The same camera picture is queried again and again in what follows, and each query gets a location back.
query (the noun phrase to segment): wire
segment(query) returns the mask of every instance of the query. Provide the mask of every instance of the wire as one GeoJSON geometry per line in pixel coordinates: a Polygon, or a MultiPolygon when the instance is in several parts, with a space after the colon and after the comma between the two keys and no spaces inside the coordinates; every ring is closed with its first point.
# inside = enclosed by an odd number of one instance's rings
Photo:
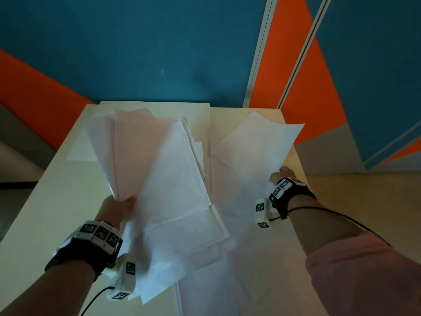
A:
{"type": "Polygon", "coordinates": [[[366,226],[364,226],[363,224],[361,224],[360,222],[358,222],[358,221],[356,221],[355,219],[353,219],[353,218],[350,218],[349,216],[346,216],[346,215],[344,215],[344,214],[341,214],[341,213],[338,213],[338,212],[335,212],[335,211],[332,211],[332,210],[330,210],[330,209],[328,209],[328,208],[324,208],[324,207],[317,207],[317,206],[299,206],[299,207],[294,207],[294,208],[292,208],[292,209],[290,209],[289,211],[288,211],[288,213],[290,213],[290,212],[292,212],[292,211],[296,211],[297,209],[303,209],[303,208],[310,208],[310,209],[318,209],[318,210],[320,210],[320,211],[325,211],[325,212],[329,212],[329,213],[333,213],[333,214],[336,214],[336,215],[339,215],[339,216],[342,216],[342,217],[344,217],[344,218],[346,218],[346,219],[349,219],[351,222],[353,222],[353,223],[355,223],[355,224],[357,224],[358,226],[360,226],[360,227],[362,227],[362,228],[364,228],[365,230],[368,230],[369,232],[371,232],[371,233],[373,233],[373,234],[375,234],[377,237],[379,237],[383,242],[385,242],[387,245],[389,245],[390,247],[392,247],[392,245],[390,245],[388,242],[386,242],[379,234],[377,234],[377,233],[375,233],[375,232],[373,232],[370,228],[368,228],[368,227],[366,227],[366,226]]]}
{"type": "Polygon", "coordinates": [[[98,294],[96,294],[96,296],[94,297],[94,298],[92,298],[92,300],[91,300],[91,302],[87,305],[87,307],[83,310],[83,312],[80,314],[80,316],[83,316],[85,313],[86,313],[86,311],[87,311],[87,309],[89,308],[89,306],[91,306],[91,304],[93,303],[93,301],[95,300],[95,299],[97,299],[97,297],[99,296],[99,295],[101,295],[103,292],[105,292],[107,289],[114,289],[115,288],[115,286],[108,286],[108,287],[106,287],[106,288],[104,288],[102,291],[100,291],[98,294]]]}

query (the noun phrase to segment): hand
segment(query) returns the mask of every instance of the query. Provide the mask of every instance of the hand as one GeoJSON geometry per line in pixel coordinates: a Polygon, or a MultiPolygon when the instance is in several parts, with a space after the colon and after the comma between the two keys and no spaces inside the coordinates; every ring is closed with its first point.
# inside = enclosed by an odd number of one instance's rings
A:
{"type": "Polygon", "coordinates": [[[95,220],[107,222],[120,229],[121,222],[133,210],[134,203],[136,203],[136,196],[130,196],[125,201],[116,201],[110,195],[102,202],[95,220]]]}
{"type": "Polygon", "coordinates": [[[295,173],[294,173],[293,170],[291,170],[287,166],[281,166],[281,168],[279,169],[279,172],[276,172],[276,173],[272,173],[271,174],[269,181],[271,183],[273,183],[273,185],[276,185],[280,180],[282,180],[282,179],[284,179],[286,177],[294,177],[294,178],[297,178],[295,176],[295,173]]]}

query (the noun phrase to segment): orange wall stripe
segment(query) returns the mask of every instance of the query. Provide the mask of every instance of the orange wall stripe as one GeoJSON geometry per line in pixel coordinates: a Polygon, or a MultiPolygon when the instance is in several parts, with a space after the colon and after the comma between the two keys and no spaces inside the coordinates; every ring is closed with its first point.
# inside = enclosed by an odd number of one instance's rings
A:
{"type": "Polygon", "coordinates": [[[250,107],[278,106],[312,23],[305,0],[277,1],[250,107]]]}
{"type": "Polygon", "coordinates": [[[282,106],[287,124],[305,123],[295,144],[347,123],[319,42],[314,38],[282,106]]]}
{"type": "Polygon", "coordinates": [[[421,152],[421,138],[418,141],[415,141],[414,143],[412,143],[407,148],[404,148],[399,153],[388,158],[385,162],[395,160],[397,158],[401,158],[401,157],[407,156],[409,154],[417,153],[417,152],[421,152]]]}
{"type": "Polygon", "coordinates": [[[0,50],[0,101],[58,150],[90,100],[0,50]]]}

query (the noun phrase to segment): sleeve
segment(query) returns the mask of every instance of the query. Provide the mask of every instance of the sleeve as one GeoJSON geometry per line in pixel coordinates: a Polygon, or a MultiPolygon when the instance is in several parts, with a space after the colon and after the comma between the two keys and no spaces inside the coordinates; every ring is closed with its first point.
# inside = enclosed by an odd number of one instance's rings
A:
{"type": "Polygon", "coordinates": [[[421,315],[421,265],[372,233],[322,247],[306,268],[330,316],[421,315]]]}

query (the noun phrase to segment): table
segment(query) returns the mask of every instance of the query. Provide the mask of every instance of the table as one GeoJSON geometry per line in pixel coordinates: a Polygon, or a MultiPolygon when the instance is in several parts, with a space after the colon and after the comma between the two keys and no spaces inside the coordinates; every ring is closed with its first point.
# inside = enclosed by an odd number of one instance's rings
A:
{"type": "MultiPolygon", "coordinates": [[[[110,194],[98,162],[66,158],[75,143],[89,144],[83,137],[85,120],[111,114],[115,106],[124,110],[148,107],[155,116],[186,116],[193,138],[198,142],[207,139],[208,130],[213,139],[223,139],[253,110],[273,121],[285,122],[281,110],[272,109],[210,108],[208,104],[164,102],[114,101],[87,105],[0,244],[0,310],[43,273],[55,248],[82,222],[95,217],[102,200],[110,194]]],[[[203,149],[204,155],[208,155],[208,143],[203,144],[203,149]]],[[[306,181],[294,148],[284,164],[306,181]]],[[[84,307],[108,286],[107,282],[107,277],[98,278],[84,307]]],[[[101,295],[88,313],[177,316],[180,311],[175,287],[171,286],[145,305],[140,299],[111,302],[101,295]]]]}

